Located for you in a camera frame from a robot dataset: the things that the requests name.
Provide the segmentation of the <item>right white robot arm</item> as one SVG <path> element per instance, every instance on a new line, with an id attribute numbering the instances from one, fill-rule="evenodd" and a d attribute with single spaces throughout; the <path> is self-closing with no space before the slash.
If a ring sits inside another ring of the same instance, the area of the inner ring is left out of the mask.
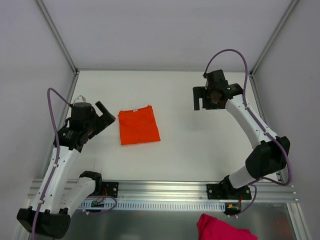
<path id="1" fill-rule="evenodd" d="M 203 77 L 206 80 L 205 86 L 192 89 L 194 110 L 227 110 L 244 131 L 252 147 L 243 167 L 208 190 L 209 198 L 237 200 L 248 191 L 249 184 L 289 168 L 291 143 L 286 136 L 280 137 L 257 116 L 246 99 L 245 90 L 237 83 L 228 83 L 221 69 L 205 72 Z"/>

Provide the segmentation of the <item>orange t-shirt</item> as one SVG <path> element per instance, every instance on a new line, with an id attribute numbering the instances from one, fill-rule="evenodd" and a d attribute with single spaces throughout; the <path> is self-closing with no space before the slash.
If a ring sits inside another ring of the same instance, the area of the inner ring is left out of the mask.
<path id="1" fill-rule="evenodd" d="M 122 146 L 159 142 L 161 140 L 151 105 L 118 113 Z"/>

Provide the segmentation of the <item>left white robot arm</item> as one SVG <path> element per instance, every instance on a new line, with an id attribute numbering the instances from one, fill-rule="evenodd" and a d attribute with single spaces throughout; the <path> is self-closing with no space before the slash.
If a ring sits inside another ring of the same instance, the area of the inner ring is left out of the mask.
<path id="1" fill-rule="evenodd" d="M 20 208 L 17 220 L 32 237 L 41 235 L 63 238 L 79 205 L 89 196 L 103 193 L 101 173 L 86 170 L 72 189 L 64 194 L 68 173 L 79 158 L 84 145 L 115 120 L 100 102 L 71 104 L 71 116 L 55 133 L 51 161 L 30 206 Z"/>

